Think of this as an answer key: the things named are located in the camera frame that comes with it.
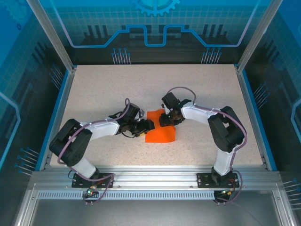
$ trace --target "grid pattern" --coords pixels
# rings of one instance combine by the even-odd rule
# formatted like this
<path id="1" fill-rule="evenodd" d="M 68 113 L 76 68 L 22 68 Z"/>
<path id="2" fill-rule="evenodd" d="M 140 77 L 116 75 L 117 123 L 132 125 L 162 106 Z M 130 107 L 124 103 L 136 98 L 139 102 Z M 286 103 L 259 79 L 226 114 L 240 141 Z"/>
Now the grid pattern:
<path id="1" fill-rule="evenodd" d="M 202 34 L 204 26 L 209 25 L 205 37 L 209 37 L 210 27 L 216 24 L 213 37 L 217 34 L 218 25 L 222 24 L 222 34 L 227 32 L 227 39 L 231 44 L 237 44 L 254 7 L 250 6 L 177 6 L 169 14 L 163 16 L 147 16 L 132 7 L 77 7 L 58 8 L 57 11 L 66 27 L 72 42 L 79 45 L 85 38 L 84 32 L 89 33 L 88 25 L 95 29 L 95 25 L 106 25 L 108 35 L 113 35 L 117 30 L 121 30 L 122 25 L 143 24 L 151 25 L 152 35 L 159 33 L 160 24 L 185 24 L 190 29 Z M 259 20 L 266 7 L 258 7 L 249 29 L 245 35 L 244 42 L 247 43 L 253 34 Z M 51 8 L 47 8 L 49 18 L 53 22 L 59 36 L 66 41 L 65 34 Z M 105 31 L 100 29 L 102 38 Z"/>
<path id="2" fill-rule="evenodd" d="M 12 99 L 25 70 L 29 72 L 37 70 L 38 63 L 31 56 L 31 53 L 35 48 L 39 48 L 37 47 L 39 40 L 48 41 L 44 31 L 37 29 L 39 26 L 38 20 L 32 15 L 0 67 L 0 92 L 10 99 Z M 7 106 L 6 101 L 0 98 L 0 119 Z"/>
<path id="3" fill-rule="evenodd" d="M 275 15 L 260 45 L 271 41 L 274 41 L 273 44 L 279 52 L 279 57 L 274 61 L 275 68 L 278 70 L 287 69 L 301 96 L 301 47 L 279 13 Z"/>

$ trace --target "blue edge trim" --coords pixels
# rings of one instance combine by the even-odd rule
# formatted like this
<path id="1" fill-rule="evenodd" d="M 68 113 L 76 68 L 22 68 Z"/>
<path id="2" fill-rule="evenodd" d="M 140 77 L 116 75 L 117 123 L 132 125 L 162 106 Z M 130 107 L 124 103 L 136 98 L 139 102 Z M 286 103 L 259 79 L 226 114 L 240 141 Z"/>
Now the blue edge trim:
<path id="1" fill-rule="evenodd" d="M 48 129 L 47 129 L 44 141 L 43 141 L 43 145 L 42 145 L 42 148 L 41 148 L 41 152 L 40 152 L 40 155 L 39 155 L 39 158 L 38 158 L 38 162 L 37 162 L 35 171 L 39 171 L 39 169 L 42 165 L 43 158 L 44 158 L 44 155 L 45 155 L 46 150 L 47 150 L 47 143 L 48 143 L 48 140 L 50 138 L 50 133 L 51 133 L 53 124 L 55 122 L 55 117 L 56 117 L 56 114 L 57 114 L 57 111 L 58 111 L 58 107 L 61 103 L 63 91 L 65 89 L 65 85 L 66 85 L 66 81 L 67 81 L 68 77 L 69 77 L 69 72 L 66 71 L 63 82 L 62 82 L 62 85 L 61 85 L 61 88 L 60 88 L 60 91 L 58 93 L 58 96 L 57 96 L 57 99 L 56 99 L 56 102 L 55 102 L 55 107 L 54 107 L 52 115 L 51 115 L 51 119 L 50 119 Z"/>
<path id="2" fill-rule="evenodd" d="M 254 109 L 254 112 L 255 112 L 255 116 L 256 116 L 258 125 L 259 125 L 259 129 L 260 129 L 260 132 L 261 132 L 261 135 L 262 135 L 263 143 L 264 143 L 266 151 L 267 151 L 267 155 L 268 155 L 268 158 L 269 158 L 268 160 L 269 160 L 271 168 L 272 168 L 271 170 L 272 171 L 277 171 L 277 167 L 276 167 L 276 164 L 275 164 L 275 161 L 274 161 L 274 157 L 273 157 L 271 148 L 269 146 L 268 138 L 267 138 L 267 135 L 265 134 L 263 124 L 262 124 L 262 121 L 261 121 L 261 118 L 260 118 L 260 115 L 259 115 L 259 111 L 258 111 L 258 108 L 256 106 L 255 99 L 254 99 L 254 96 L 253 96 L 253 93 L 252 93 L 252 90 L 251 90 L 251 86 L 250 86 L 250 83 L 249 83 L 249 80 L 248 80 L 248 77 L 246 75 L 245 70 L 243 70 L 242 74 L 243 74 L 243 77 L 245 79 L 245 83 L 246 83 L 248 93 L 250 95 L 251 103 L 252 103 L 252 106 L 253 106 L 253 109 Z M 50 137 L 51 129 L 52 129 L 53 124 L 54 124 L 54 120 L 55 120 L 55 117 L 56 117 L 56 114 L 57 114 L 58 107 L 59 107 L 60 102 L 61 102 L 61 98 L 62 98 L 62 95 L 63 95 L 63 90 L 65 88 L 68 76 L 69 76 L 69 73 L 68 73 L 68 71 L 66 71 L 65 76 L 64 76 L 64 80 L 62 82 L 60 92 L 57 96 L 55 107 L 54 107 L 53 112 L 52 112 L 52 116 L 51 116 L 49 126 L 48 126 L 48 129 L 47 129 L 46 135 L 45 135 L 45 139 L 44 139 L 44 142 L 43 142 L 43 145 L 42 145 L 42 148 L 41 148 L 39 159 L 38 159 L 38 162 L 37 162 L 37 165 L 36 165 L 36 168 L 35 168 L 36 171 L 38 171 L 39 168 L 41 167 L 43 157 L 44 157 L 45 152 L 47 150 L 47 143 L 48 143 L 48 140 L 49 140 L 49 137 Z"/>
<path id="3" fill-rule="evenodd" d="M 248 93 L 250 95 L 251 103 L 252 103 L 252 106 L 253 106 L 253 109 L 254 109 L 254 112 L 255 112 L 255 116 L 256 116 L 258 125 L 259 125 L 259 129 L 260 129 L 260 132 L 261 132 L 263 143 L 264 143 L 264 146 L 265 146 L 265 148 L 267 150 L 267 155 L 268 155 L 268 158 L 269 158 L 268 161 L 269 161 L 269 163 L 271 165 L 271 168 L 272 168 L 271 170 L 272 171 L 277 171 L 277 167 L 276 167 L 276 164 L 275 164 L 275 161 L 274 161 L 274 157 L 273 157 L 271 148 L 269 146 L 268 138 L 267 138 L 267 135 L 265 134 L 265 131 L 264 131 L 264 128 L 263 128 L 263 124 L 262 124 L 262 121 L 261 121 L 261 117 L 259 115 L 259 111 L 258 111 L 256 102 L 255 102 L 255 99 L 254 99 L 254 96 L 253 96 L 253 92 L 251 90 L 251 86 L 250 86 L 250 83 L 249 83 L 249 80 L 248 80 L 248 77 L 246 75 L 245 70 L 243 70 L 242 74 L 243 74 L 243 77 L 245 79 L 246 88 L 247 88 Z"/>

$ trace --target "perforated metal strip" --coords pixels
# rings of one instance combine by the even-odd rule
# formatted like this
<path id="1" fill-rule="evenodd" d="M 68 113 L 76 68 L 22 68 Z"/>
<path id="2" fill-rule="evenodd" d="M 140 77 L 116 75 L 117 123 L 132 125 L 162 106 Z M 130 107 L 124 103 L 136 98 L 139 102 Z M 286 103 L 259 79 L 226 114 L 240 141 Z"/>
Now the perforated metal strip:
<path id="1" fill-rule="evenodd" d="M 39 191 L 38 199 L 81 200 L 83 191 Z M 107 191 L 104 200 L 213 200 L 214 191 Z"/>

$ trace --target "enclosure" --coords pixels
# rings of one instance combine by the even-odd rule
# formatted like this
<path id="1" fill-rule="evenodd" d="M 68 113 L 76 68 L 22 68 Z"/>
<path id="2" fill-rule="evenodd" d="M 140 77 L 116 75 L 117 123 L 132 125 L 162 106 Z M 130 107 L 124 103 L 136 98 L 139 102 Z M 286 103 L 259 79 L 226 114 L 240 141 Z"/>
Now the enclosure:
<path id="1" fill-rule="evenodd" d="M 300 224 L 301 2 L 293 0 L 6 0 L 0 28 L 1 225 Z M 210 128 L 176 126 L 175 141 L 106 136 L 85 157 L 115 173 L 103 199 L 59 165 L 51 140 L 69 119 L 122 111 L 128 97 L 161 109 L 172 87 L 231 106 L 248 137 L 234 204 L 199 188 L 217 149 Z M 191 93 L 173 91 L 180 100 Z"/>

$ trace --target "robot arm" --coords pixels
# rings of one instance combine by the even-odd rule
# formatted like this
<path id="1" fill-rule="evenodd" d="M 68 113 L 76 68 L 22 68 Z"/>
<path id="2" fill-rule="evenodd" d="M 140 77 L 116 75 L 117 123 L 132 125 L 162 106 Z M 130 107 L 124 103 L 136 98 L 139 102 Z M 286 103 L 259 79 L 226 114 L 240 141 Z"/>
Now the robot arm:
<path id="1" fill-rule="evenodd" d="M 209 125 L 214 142 L 218 147 L 217 159 L 212 168 L 212 179 L 219 184 L 224 178 L 227 178 L 231 173 L 230 167 L 234 151 L 244 139 L 241 129 L 232 120 L 210 108 L 197 106 L 187 99 L 180 102 L 171 92 L 166 94 L 162 101 L 166 113 L 162 114 L 159 119 L 161 126 L 178 125 L 185 119 Z M 232 108 L 226 106 L 219 111 L 230 115 L 240 123 Z"/>
<path id="2" fill-rule="evenodd" d="M 126 131 L 130 131 L 133 137 L 138 137 L 154 129 L 154 123 L 151 120 L 144 119 L 144 111 L 132 103 L 129 104 L 128 110 L 125 108 L 122 112 L 111 115 L 105 120 L 84 128 L 68 145 L 61 160 L 85 178 L 98 179 L 98 169 L 84 157 L 90 141 Z M 126 113 L 123 117 L 117 117 L 118 114 L 123 115 L 125 111 Z M 78 122 L 75 119 L 68 120 L 51 141 L 49 149 L 56 156 L 59 156 L 71 136 L 86 124 Z"/>

